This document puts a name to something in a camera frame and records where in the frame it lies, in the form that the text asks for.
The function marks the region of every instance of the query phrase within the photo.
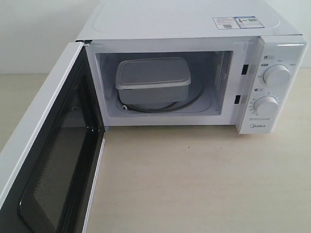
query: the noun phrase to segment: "plastic container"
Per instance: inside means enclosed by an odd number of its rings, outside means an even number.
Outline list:
[[[188,64],[180,57],[124,61],[116,75],[120,100],[132,105],[183,101],[190,83]]]

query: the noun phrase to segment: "label sticker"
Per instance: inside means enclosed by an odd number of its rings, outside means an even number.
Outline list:
[[[244,28],[264,28],[264,26],[259,22],[255,16],[248,17],[234,17],[237,24],[241,29]]]
[[[240,29],[234,17],[213,18],[219,30]]]

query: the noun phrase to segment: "timer knob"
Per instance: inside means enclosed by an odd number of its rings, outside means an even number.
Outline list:
[[[274,97],[265,96],[255,102],[254,109],[259,115],[273,115],[278,110],[278,103]]]
[[[271,87],[286,84],[291,79],[291,73],[284,65],[275,65],[266,70],[263,81]]]

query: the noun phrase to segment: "brand logo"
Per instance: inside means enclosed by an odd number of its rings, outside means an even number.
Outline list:
[[[249,127],[250,127],[250,128],[265,128],[266,126],[265,126],[265,125],[251,124]]]

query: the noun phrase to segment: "microwave door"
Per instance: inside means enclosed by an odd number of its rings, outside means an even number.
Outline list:
[[[85,231],[103,135],[84,44],[69,43],[0,154],[1,232]]]

